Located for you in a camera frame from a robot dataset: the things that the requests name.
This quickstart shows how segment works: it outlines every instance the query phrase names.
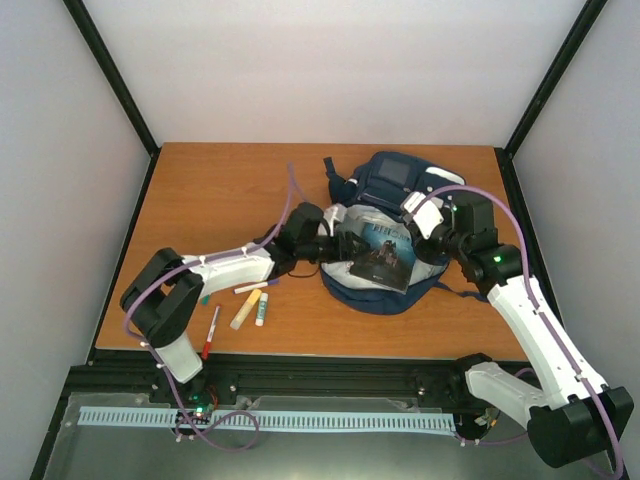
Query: red pen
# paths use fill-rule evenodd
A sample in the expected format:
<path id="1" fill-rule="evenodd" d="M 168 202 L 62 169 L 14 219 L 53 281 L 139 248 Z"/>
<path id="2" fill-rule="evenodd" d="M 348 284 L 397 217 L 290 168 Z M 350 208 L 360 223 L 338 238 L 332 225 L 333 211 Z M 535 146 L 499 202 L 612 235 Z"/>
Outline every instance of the red pen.
<path id="1" fill-rule="evenodd" d="M 213 339 L 213 332 L 216 330 L 216 323 L 218 322 L 218 314 L 220 313 L 220 305 L 216 305 L 216 311 L 213 312 L 213 319 L 211 320 L 211 328 L 209 328 L 209 334 L 207 335 L 207 341 L 202 347 L 202 357 L 206 360 L 209 356 L 209 348 L 211 348 L 211 340 Z"/>

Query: blue book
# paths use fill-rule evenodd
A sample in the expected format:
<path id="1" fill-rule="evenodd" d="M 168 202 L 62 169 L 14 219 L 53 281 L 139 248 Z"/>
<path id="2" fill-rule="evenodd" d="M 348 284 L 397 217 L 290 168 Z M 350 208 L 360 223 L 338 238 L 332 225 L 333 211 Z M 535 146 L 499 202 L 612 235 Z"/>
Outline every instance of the blue book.
<path id="1" fill-rule="evenodd" d="M 371 251 L 356 258 L 349 273 L 406 293 L 416 262 L 406 229 L 366 222 L 360 236 L 369 243 Z"/>

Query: white wall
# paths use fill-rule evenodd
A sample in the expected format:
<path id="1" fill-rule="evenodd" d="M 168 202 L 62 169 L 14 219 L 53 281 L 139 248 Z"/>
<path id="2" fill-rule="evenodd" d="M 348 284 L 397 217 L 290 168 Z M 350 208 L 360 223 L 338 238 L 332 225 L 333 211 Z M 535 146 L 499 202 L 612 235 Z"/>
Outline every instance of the white wall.
<path id="1" fill-rule="evenodd" d="M 0 478 L 84 363 L 148 163 L 61 1 L 0 2 Z"/>
<path id="2" fill-rule="evenodd" d="M 640 405 L 640 3 L 609 2 L 515 164 L 567 329 Z M 640 411 L 623 437 L 640 476 Z"/>
<path id="3" fill-rule="evenodd" d="M 504 145 L 584 0 L 87 0 L 165 141 Z"/>

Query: black metal frame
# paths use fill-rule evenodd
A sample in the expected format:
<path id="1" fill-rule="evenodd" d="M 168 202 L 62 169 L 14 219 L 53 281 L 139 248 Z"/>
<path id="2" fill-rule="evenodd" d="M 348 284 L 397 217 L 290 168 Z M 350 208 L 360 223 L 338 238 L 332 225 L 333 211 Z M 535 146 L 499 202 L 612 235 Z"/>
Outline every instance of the black metal frame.
<path id="1" fill-rule="evenodd" d="M 149 168 L 100 316 L 96 330 L 97 337 L 158 161 L 160 148 L 153 139 L 82 0 L 63 1 L 122 104 L 133 128 L 140 137 L 140 141 L 150 155 Z M 606 3 L 607 0 L 586 1 L 508 144 L 504 149 L 495 149 L 509 204 L 523 228 L 525 241 L 529 247 L 529 260 L 532 269 L 540 281 L 551 308 L 558 317 L 558 306 L 518 182 L 513 158 Z M 70 369 L 48 433 L 34 466 L 31 475 L 32 480 L 44 477 L 49 456 L 71 393 L 151 393 L 151 385 L 158 381 L 159 372 L 155 368 L 153 359 L 146 352 L 96 350 L 95 340 L 94 338 L 87 364 Z M 527 365 L 523 362 L 499 363 L 510 372 Z M 480 400 L 464 407 L 452 403 L 446 388 L 451 365 L 452 362 L 446 360 L 360 360 L 297 356 L 212 355 L 205 366 L 205 372 L 219 376 L 222 379 L 222 384 L 233 382 L 236 387 L 234 395 L 259 396 L 271 394 L 413 398 L 417 399 L 423 407 L 442 408 L 444 411 L 452 413 L 468 413 L 482 410 L 486 404 Z"/>

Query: brown table surface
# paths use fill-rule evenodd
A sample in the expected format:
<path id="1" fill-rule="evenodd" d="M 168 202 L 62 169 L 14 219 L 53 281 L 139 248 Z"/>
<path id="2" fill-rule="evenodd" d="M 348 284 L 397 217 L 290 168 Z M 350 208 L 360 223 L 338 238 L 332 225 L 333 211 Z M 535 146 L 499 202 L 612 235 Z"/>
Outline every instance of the brown table surface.
<path id="1" fill-rule="evenodd" d="M 292 162 L 309 200 L 330 204 L 322 159 L 332 156 L 347 177 L 379 150 L 418 155 L 463 175 L 470 185 L 506 200 L 491 147 L 430 145 L 220 144 L 167 143 L 162 148 L 135 227 L 96 347 L 135 349 L 122 331 L 118 301 L 125 288 L 160 248 L 179 254 L 205 254 L 244 245 L 264 234 L 279 217 L 286 198 L 286 163 Z M 503 242 L 515 243 L 513 227 L 502 212 L 496 224 Z M 307 263 L 296 274 L 311 273 Z M 456 291 L 472 289 L 452 263 L 442 281 Z M 320 275 L 281 278 L 268 287 L 263 327 L 255 311 L 238 330 L 229 323 L 244 295 L 216 293 L 198 305 L 188 333 L 201 349 L 214 305 L 222 305 L 212 352 L 306 354 L 392 358 L 457 358 L 484 352 L 500 360 L 525 359 L 507 324 L 487 304 L 434 289 L 401 315 L 356 312 L 325 290 Z"/>

